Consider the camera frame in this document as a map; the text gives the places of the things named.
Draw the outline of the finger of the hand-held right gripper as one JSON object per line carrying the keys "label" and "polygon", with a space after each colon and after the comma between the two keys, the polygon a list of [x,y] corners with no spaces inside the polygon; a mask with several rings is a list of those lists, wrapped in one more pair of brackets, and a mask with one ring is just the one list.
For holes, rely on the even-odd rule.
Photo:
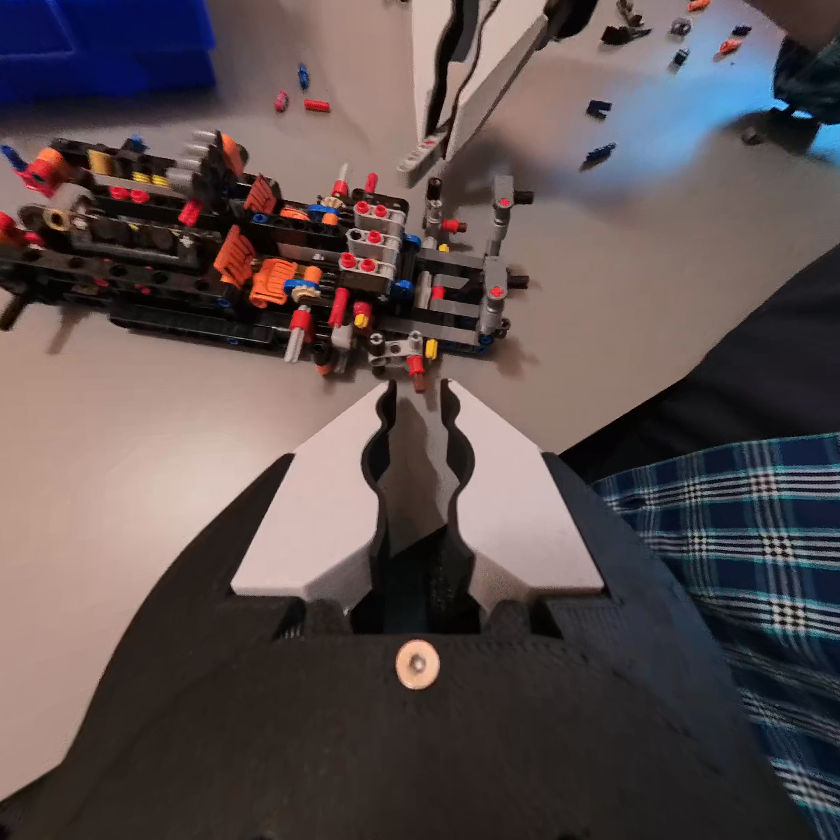
{"label": "finger of the hand-held right gripper", "polygon": [[443,159],[454,160],[486,123],[501,97],[548,28],[544,1],[481,1],[463,60],[449,66],[449,95]]}
{"label": "finger of the hand-held right gripper", "polygon": [[413,101],[420,143],[457,153],[482,120],[480,51],[486,2],[411,2]]}

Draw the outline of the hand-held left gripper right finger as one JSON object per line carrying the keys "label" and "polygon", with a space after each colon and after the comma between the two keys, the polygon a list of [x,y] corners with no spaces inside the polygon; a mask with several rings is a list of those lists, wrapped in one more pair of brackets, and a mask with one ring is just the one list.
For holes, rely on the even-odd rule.
{"label": "hand-held left gripper right finger", "polygon": [[489,615],[501,603],[604,593],[604,580],[550,472],[525,434],[462,384],[445,379],[441,417],[456,586]]}

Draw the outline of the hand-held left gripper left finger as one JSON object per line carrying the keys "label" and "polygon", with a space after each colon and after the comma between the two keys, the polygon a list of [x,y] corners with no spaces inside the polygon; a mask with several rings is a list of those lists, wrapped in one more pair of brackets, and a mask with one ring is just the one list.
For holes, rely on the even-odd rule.
{"label": "hand-held left gripper left finger", "polygon": [[372,591],[382,510],[371,447],[386,444],[395,404],[396,384],[378,384],[291,453],[231,580],[236,595],[351,611]]}

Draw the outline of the grey lego beam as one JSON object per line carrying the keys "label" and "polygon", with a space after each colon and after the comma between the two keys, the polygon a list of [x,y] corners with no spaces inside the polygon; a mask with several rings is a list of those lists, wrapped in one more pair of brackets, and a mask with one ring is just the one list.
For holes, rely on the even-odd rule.
{"label": "grey lego beam", "polygon": [[449,135],[449,126],[445,125],[418,143],[396,168],[396,178],[400,186],[407,190],[414,188],[438,162],[445,160]]}

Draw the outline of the black lego technic model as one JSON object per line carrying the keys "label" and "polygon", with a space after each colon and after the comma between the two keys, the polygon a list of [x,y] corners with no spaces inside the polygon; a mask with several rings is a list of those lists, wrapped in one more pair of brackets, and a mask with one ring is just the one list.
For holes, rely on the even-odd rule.
{"label": "black lego technic model", "polygon": [[69,207],[31,203],[2,214],[2,332],[32,306],[103,312],[129,331],[231,345],[313,363],[321,377],[360,364],[402,371],[415,392],[444,354],[485,359],[511,329],[511,291],[527,289],[501,257],[512,212],[533,203],[508,175],[491,191],[490,236],[478,255],[450,251],[467,224],[426,182],[422,233],[410,206],[350,167],[306,203],[247,172],[246,148],[196,131],[174,159],[138,135],[120,147],[55,139],[16,176],[46,199],[73,186]]}

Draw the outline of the blue plaid shirt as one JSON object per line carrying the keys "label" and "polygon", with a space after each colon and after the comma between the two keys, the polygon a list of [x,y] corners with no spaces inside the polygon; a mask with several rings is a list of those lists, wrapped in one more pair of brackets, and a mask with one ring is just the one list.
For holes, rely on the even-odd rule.
{"label": "blue plaid shirt", "polygon": [[727,444],[593,488],[698,607],[765,759],[838,839],[838,434]]}

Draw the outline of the black trousers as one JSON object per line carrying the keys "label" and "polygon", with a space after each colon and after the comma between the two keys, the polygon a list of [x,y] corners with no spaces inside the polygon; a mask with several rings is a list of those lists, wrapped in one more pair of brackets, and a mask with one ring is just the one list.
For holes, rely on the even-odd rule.
{"label": "black trousers", "polygon": [[698,365],[560,458],[588,482],[705,449],[839,431],[839,247],[786,281]]}

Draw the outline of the blue plastic bin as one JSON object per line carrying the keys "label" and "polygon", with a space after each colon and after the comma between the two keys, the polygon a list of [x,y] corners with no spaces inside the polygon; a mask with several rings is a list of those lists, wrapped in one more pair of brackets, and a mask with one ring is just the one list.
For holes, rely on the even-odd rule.
{"label": "blue plastic bin", "polygon": [[2,1],[1,103],[212,88],[203,1]]}

